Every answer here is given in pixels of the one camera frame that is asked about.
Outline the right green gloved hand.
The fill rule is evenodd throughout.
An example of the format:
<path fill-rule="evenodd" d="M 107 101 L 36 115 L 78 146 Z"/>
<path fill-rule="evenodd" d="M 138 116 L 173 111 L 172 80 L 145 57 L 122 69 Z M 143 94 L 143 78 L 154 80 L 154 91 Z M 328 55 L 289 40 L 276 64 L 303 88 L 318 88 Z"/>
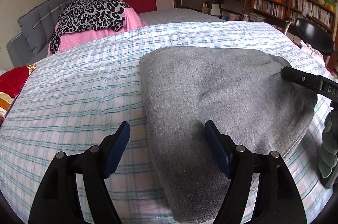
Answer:
<path fill-rule="evenodd" d="M 337 183 L 337 109 L 325 119 L 322 141 L 318 158 L 320 181 L 325 188 L 333 188 Z"/>

